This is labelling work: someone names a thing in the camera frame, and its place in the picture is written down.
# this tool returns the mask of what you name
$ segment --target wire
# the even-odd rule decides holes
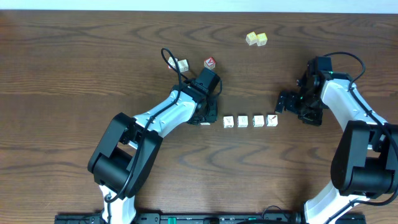
[[[264,215],[267,213],[268,209],[270,209],[270,208],[278,208],[280,211],[282,211],[282,213],[284,214],[284,217],[289,220],[289,218],[288,218],[288,216],[286,216],[285,212],[281,208],[276,206],[276,205],[268,206],[261,214],[261,218],[262,219],[264,219]]]
[[[236,224],[255,224],[255,223],[264,223],[264,224],[289,224],[288,222],[278,221],[278,220],[245,220],[243,222],[238,222]]]
[[[395,142],[395,140],[392,138],[390,132],[386,129],[386,127],[373,115],[373,111],[367,109],[367,107],[361,102],[361,100],[359,100],[359,98],[356,96],[354,90],[355,88],[353,88],[353,83],[358,80],[359,78],[361,78],[361,76],[365,73],[366,67],[364,62],[357,57],[356,55],[353,55],[351,53],[348,52],[333,52],[333,53],[329,53],[329,54],[325,54],[324,57],[328,57],[331,55],[349,55],[353,58],[355,58],[357,61],[360,62],[360,64],[362,65],[362,72],[353,80],[350,81],[349,85],[348,85],[348,91],[351,94],[351,96],[353,96],[353,98],[355,99],[355,101],[360,105],[360,107],[362,107],[362,109],[365,111],[365,113],[374,120],[374,122],[376,122],[376,124],[381,128],[381,130],[383,131],[383,134],[388,138],[389,143],[392,145],[392,147],[394,148],[396,157],[398,159],[398,146],[397,143]],[[327,223],[330,223],[333,219],[335,219],[338,215],[340,215],[341,213],[343,213],[345,210],[349,209],[350,207],[354,207],[356,203],[361,203],[361,204],[365,204],[365,205],[372,205],[372,206],[384,206],[384,205],[388,205],[389,203],[393,202],[398,196],[398,187],[394,190],[394,193],[391,195],[391,197],[383,202],[364,202],[361,200],[353,200],[351,201],[349,204],[347,204],[345,207],[343,207],[339,212],[337,212],[336,214],[334,214],[332,217],[329,218],[329,220],[327,221]]]
[[[171,64],[169,64],[169,62],[166,60],[163,51],[167,51],[167,53],[169,53],[169,55],[171,56],[171,58],[172,58],[173,61],[174,61],[174,64],[175,64],[176,69],[175,69],[173,66],[171,66]],[[160,54],[162,55],[162,58],[163,58],[163,60],[167,63],[167,65],[169,65],[171,68],[173,68],[173,70],[174,70],[175,72],[177,72],[177,75],[178,75],[178,93],[177,93],[177,96],[175,97],[175,99],[173,100],[173,102],[171,102],[169,105],[165,106],[164,108],[162,108],[161,110],[159,110],[158,112],[156,112],[155,114],[153,114],[151,117],[149,117],[148,122],[146,123],[144,129],[142,130],[142,136],[141,136],[141,139],[140,139],[139,144],[138,144],[138,146],[137,146],[136,155],[134,156],[134,161],[132,162],[132,166],[131,166],[131,169],[130,169],[130,173],[129,173],[129,175],[128,175],[128,177],[127,177],[127,179],[126,179],[126,181],[125,181],[125,183],[124,183],[124,185],[123,185],[123,187],[122,187],[122,189],[121,189],[113,198],[111,198],[111,199],[109,199],[109,198],[107,197],[108,195],[104,197],[104,201],[105,201],[106,203],[108,203],[108,206],[109,206],[109,207],[110,207],[109,204],[112,203],[112,202],[114,202],[114,201],[116,201],[116,200],[124,193],[124,191],[127,189],[128,185],[130,184],[130,181],[131,181],[131,179],[132,179],[132,177],[133,177],[134,170],[136,169],[136,166],[137,166],[138,157],[139,157],[139,154],[140,154],[140,152],[141,152],[141,148],[142,148],[142,145],[143,145],[143,143],[144,143],[145,135],[146,135],[146,132],[147,132],[147,130],[148,130],[149,125],[153,122],[153,120],[155,120],[155,118],[156,118],[159,114],[163,113],[165,110],[169,109],[171,106],[173,106],[174,104],[176,104],[177,101],[178,101],[178,99],[180,98],[181,87],[182,87],[182,79],[181,79],[181,77],[185,77],[185,78],[186,78],[186,76],[184,76],[184,75],[181,74],[181,72],[180,72],[180,67],[179,67],[179,65],[178,65],[178,63],[177,63],[177,61],[176,61],[176,59],[175,59],[173,53],[172,53],[169,49],[167,49],[167,48],[162,48],[162,50],[160,50]]]
[[[107,209],[108,209],[108,224],[111,224],[111,218],[112,218],[112,214],[111,214],[111,204],[107,203]]]

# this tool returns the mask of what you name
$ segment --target white robotic arm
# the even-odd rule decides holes
[[[395,135],[396,126],[370,108],[348,74],[333,72],[329,57],[309,61],[297,84],[299,93],[281,92],[275,112],[285,109],[298,114],[304,123],[319,126],[322,109],[328,108],[344,132],[332,161],[331,181],[304,205],[305,222],[334,224],[359,202],[393,193],[397,157],[379,124],[386,124]],[[368,149],[380,152],[380,157],[367,158]]]
[[[219,81],[217,74],[204,68],[198,78],[174,86],[170,96],[155,108],[132,118],[123,113],[114,117],[88,164],[104,196],[105,222],[132,222],[136,215],[135,194],[146,181],[162,140],[169,132],[185,122],[216,121],[217,101],[211,94]],[[137,149],[137,158],[118,148],[118,142]]]

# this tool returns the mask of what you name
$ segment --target wooden table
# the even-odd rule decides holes
[[[246,34],[266,32],[266,46]],[[103,208],[86,169],[119,112],[143,113],[177,83],[160,49],[188,59],[194,77],[214,57],[223,115],[272,113],[281,90],[316,55],[344,50],[367,72],[359,91],[398,124],[398,17],[369,14],[3,11],[0,13],[0,223],[52,223],[58,213]],[[359,64],[333,57],[356,76]],[[330,179],[342,131],[279,116],[276,128],[183,124],[163,141],[136,207],[163,212],[299,210]],[[398,202],[360,205],[368,223],[396,223]]]

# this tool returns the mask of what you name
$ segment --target white wall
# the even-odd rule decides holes
[[[398,0],[0,0],[0,9],[398,13]]]

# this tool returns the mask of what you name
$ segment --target block with letter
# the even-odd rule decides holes
[[[224,128],[233,128],[234,127],[234,117],[233,116],[225,116],[223,119]]]
[[[278,125],[278,116],[277,115],[267,115],[267,126],[275,127]]]
[[[257,35],[257,46],[263,46],[267,43],[267,35],[266,33],[258,34]]]
[[[255,115],[253,117],[253,127],[263,127],[264,123],[263,115]]]
[[[178,61],[178,66],[180,67],[180,72],[186,72],[189,69],[187,59]]]
[[[249,125],[247,116],[238,116],[238,128],[246,128]]]
[[[255,32],[251,32],[250,34],[248,34],[246,36],[246,42],[249,45],[253,45],[253,44],[257,43],[257,35],[256,35],[256,33]]]
[[[169,57],[168,62],[169,62],[169,64],[171,64],[173,66],[173,68],[175,68],[175,64],[174,64],[172,57]]]
[[[210,57],[205,60],[205,67],[208,69],[214,69],[216,67],[216,61],[214,60],[213,57]]]

